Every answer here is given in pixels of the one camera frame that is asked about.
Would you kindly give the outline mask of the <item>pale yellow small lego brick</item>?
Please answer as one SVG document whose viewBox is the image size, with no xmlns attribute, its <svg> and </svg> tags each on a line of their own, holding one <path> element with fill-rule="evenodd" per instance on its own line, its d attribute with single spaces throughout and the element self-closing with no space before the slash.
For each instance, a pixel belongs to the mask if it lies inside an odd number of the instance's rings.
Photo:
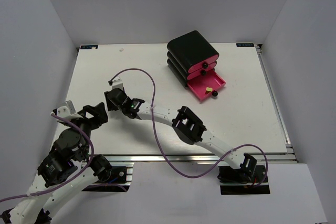
<svg viewBox="0 0 336 224">
<path fill-rule="evenodd" d="M 213 88 L 211 87 L 206 87 L 206 90 L 205 90 L 205 93 L 206 94 L 209 94 L 209 93 L 212 93 L 213 92 Z"/>
</svg>

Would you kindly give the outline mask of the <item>pink drawer with black knob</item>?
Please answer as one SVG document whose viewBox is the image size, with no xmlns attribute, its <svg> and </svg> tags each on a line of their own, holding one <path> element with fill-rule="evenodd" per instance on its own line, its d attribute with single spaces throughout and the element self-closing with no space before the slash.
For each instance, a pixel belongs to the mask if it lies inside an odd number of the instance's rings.
<svg viewBox="0 0 336 224">
<path fill-rule="evenodd" d="M 205 60 L 202 60 L 194 65 L 192 65 L 189 69 L 188 69 L 188 73 L 192 73 L 192 72 L 196 72 L 198 70 L 208 70 L 208 69 L 212 69 L 217 65 L 217 59 L 219 58 L 219 55 L 214 55 L 211 56 Z"/>
</svg>

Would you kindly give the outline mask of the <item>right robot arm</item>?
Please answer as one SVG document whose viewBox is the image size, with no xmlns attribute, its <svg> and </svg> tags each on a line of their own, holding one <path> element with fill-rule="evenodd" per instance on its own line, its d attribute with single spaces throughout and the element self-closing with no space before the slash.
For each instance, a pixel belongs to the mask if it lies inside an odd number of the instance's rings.
<svg viewBox="0 0 336 224">
<path fill-rule="evenodd" d="M 223 160 L 241 178 L 251 181 L 255 177 L 256 159 L 247 153 L 235 150 L 213 135 L 190 108 L 182 106 L 173 111 L 152 107 L 144 100 L 130 98 L 120 88 L 106 91 L 104 96 L 108 111 L 119 110 L 130 119 L 158 122 L 170 126 L 182 142 L 204 148 L 218 157 L 225 156 Z"/>
</svg>

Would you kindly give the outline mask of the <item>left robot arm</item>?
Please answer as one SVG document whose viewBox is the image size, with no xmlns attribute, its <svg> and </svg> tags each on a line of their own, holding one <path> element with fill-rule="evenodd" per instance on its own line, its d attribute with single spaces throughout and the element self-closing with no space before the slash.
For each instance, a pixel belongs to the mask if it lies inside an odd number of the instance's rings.
<svg viewBox="0 0 336 224">
<path fill-rule="evenodd" d="M 77 112 L 66 101 L 52 116 L 66 125 L 37 168 L 27 194 L 1 214 L 4 223 L 50 223 L 58 211 L 93 183 L 105 183 L 112 166 L 103 155 L 94 156 L 90 135 L 107 123 L 104 103 L 86 105 Z"/>
</svg>

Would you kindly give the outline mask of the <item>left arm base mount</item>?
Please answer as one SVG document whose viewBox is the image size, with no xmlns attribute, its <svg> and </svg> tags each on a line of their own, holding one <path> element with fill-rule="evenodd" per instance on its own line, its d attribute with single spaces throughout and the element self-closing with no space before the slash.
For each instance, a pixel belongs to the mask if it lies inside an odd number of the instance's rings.
<svg viewBox="0 0 336 224">
<path fill-rule="evenodd" d="M 112 166 L 103 155 L 97 155 L 92 159 L 89 167 L 94 171 L 94 175 L 98 176 L 98 181 L 82 191 L 102 193 L 128 191 L 130 186 L 126 185 L 128 170 L 126 166 Z"/>
</svg>

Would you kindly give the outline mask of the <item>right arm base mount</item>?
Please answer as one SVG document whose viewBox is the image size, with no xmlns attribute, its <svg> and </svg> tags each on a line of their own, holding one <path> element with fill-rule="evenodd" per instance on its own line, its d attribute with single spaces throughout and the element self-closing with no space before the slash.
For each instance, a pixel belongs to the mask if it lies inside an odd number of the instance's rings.
<svg viewBox="0 0 336 224">
<path fill-rule="evenodd" d="M 266 167 L 257 165 L 254 176 L 248 178 L 229 166 L 220 166 L 218 180 L 221 195 L 270 195 Z"/>
</svg>

